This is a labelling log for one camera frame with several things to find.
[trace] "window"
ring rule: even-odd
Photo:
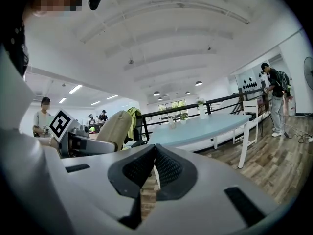
[[[178,108],[181,106],[186,106],[186,101],[185,100],[181,100],[181,101],[175,101],[175,102],[171,102],[171,103],[167,103],[167,104],[160,104],[158,106],[160,111],[164,111],[164,110],[168,110],[168,109],[174,109],[174,108]],[[168,117],[179,117],[182,113],[187,113],[187,110],[182,110],[182,111],[176,111],[176,112],[171,112],[168,114],[162,114],[161,115],[161,119],[168,119]]]

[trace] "beige chair back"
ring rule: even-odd
[[[121,150],[131,124],[131,115],[126,111],[119,111],[105,122],[97,136],[97,140],[113,142],[117,145],[117,150]]]

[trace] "jeans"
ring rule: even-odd
[[[281,132],[283,125],[283,97],[273,96],[271,115],[273,118],[275,132]]]

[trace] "backpack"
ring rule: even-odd
[[[286,73],[283,71],[278,71],[277,70],[277,79],[278,81],[277,84],[280,86],[283,91],[287,92],[288,91],[288,85],[290,85],[289,77],[287,76]]]

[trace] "white vase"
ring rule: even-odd
[[[200,113],[200,118],[205,119],[205,110],[203,108],[203,104],[199,104],[199,113]]]

